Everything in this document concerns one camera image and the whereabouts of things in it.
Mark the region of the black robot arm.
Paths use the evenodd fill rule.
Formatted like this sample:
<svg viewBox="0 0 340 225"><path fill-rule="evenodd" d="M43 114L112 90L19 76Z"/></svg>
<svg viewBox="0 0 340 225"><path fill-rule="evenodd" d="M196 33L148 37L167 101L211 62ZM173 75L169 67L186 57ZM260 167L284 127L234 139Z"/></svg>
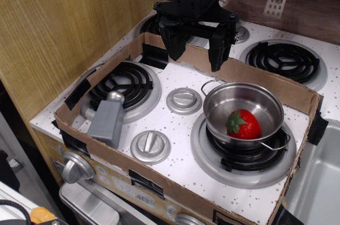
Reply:
<svg viewBox="0 0 340 225"><path fill-rule="evenodd" d="M211 70L220 70L235 44L239 17L219 4L219 0L173 0L154 4L159 32L172 60L178 60L186 49L188 36L209 41Z"/></svg>

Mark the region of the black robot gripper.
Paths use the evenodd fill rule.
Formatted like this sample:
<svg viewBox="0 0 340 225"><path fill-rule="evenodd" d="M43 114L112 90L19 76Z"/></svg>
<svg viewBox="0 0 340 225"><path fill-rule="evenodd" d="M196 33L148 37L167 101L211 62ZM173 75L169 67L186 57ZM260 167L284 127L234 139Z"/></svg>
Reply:
<svg viewBox="0 0 340 225"><path fill-rule="evenodd" d="M208 57L211 71L220 70L235 43L237 15L223 9L219 0L173 0L157 2L159 32L170 58L177 61L184 53L191 36L209 39ZM199 22L218 23L204 30Z"/></svg>

